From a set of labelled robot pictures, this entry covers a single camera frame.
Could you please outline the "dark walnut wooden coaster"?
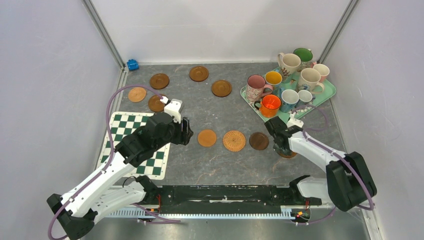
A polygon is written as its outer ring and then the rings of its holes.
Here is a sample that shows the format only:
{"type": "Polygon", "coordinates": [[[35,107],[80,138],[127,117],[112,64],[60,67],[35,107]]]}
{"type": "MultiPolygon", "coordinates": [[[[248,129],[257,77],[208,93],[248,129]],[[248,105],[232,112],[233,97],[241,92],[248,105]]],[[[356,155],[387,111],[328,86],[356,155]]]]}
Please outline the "dark walnut wooden coaster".
{"type": "Polygon", "coordinates": [[[249,137],[250,146],[258,151],[265,150],[269,142],[269,138],[262,132],[254,132],[249,137]]]}

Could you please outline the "brown ridged wooden coaster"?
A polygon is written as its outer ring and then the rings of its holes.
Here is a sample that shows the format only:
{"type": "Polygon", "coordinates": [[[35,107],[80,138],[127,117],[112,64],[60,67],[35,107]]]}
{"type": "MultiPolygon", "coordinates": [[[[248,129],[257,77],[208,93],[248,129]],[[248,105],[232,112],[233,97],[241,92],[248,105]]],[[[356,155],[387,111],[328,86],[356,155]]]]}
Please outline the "brown ridged wooden coaster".
{"type": "Polygon", "coordinates": [[[296,152],[293,152],[291,150],[279,150],[279,149],[277,149],[275,152],[278,155],[280,155],[281,157],[286,158],[286,159],[294,158],[297,155],[296,152]]]}

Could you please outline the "light orange wooden coaster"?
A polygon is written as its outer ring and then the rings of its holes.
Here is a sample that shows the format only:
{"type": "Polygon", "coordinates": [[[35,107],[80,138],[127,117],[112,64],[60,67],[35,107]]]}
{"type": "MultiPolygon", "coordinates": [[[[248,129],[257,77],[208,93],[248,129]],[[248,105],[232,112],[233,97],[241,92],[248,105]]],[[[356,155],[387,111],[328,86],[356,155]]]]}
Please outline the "light orange wooden coaster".
{"type": "Polygon", "coordinates": [[[211,129],[204,129],[199,132],[197,141],[202,147],[211,147],[216,143],[217,135],[211,129]]]}

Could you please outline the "woven rattan coaster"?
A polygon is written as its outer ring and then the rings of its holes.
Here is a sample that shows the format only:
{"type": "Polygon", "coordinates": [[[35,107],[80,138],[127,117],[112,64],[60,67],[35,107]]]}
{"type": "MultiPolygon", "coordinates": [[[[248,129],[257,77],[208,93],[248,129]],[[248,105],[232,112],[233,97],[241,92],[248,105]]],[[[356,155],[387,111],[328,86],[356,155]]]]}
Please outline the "woven rattan coaster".
{"type": "Polygon", "coordinates": [[[239,152],[246,145],[244,134],[238,130],[228,131],[222,138],[222,143],[231,152],[239,152]]]}

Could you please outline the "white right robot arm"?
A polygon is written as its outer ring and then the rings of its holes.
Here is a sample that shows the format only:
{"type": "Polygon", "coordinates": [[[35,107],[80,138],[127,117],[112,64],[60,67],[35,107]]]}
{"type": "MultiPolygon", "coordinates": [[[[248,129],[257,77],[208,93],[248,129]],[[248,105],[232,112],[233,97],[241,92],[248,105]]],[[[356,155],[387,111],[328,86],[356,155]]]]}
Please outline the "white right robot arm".
{"type": "Polygon", "coordinates": [[[368,210],[374,208],[373,197],[377,187],[364,157],[353,151],[346,153],[316,140],[297,124],[283,122],[278,116],[264,123],[273,137],[274,149],[282,155],[296,153],[318,166],[326,178],[306,176],[289,189],[289,199],[302,204],[308,198],[329,200],[346,212],[361,207],[368,201],[368,210]]]}

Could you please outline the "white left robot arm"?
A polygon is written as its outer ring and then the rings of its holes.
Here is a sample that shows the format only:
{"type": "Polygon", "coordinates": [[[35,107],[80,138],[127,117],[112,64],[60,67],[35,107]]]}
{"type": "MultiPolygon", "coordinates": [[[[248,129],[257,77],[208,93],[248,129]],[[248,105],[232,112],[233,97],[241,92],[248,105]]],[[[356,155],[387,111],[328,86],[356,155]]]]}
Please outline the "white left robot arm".
{"type": "Polygon", "coordinates": [[[108,214],[143,201],[153,203],[157,190],[141,183],[130,184],[104,195],[115,182],[130,173],[167,144],[186,146],[193,136],[187,117],[177,119],[167,112],[150,116],[145,125],[126,135],[111,154],[83,182],[64,194],[53,193],[46,200],[54,217],[48,227],[48,238],[54,239],[52,228],[58,221],[65,236],[78,240],[88,234],[95,224],[108,214]]]}

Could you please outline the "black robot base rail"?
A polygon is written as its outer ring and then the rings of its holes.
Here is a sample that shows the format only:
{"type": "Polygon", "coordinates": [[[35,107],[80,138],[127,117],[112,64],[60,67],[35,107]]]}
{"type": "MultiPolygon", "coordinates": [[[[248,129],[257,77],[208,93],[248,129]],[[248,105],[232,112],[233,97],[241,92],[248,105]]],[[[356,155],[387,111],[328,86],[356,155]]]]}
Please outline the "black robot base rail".
{"type": "Polygon", "coordinates": [[[320,206],[288,185],[163,185],[138,204],[158,205],[162,214],[277,214],[282,206],[320,206]]]}

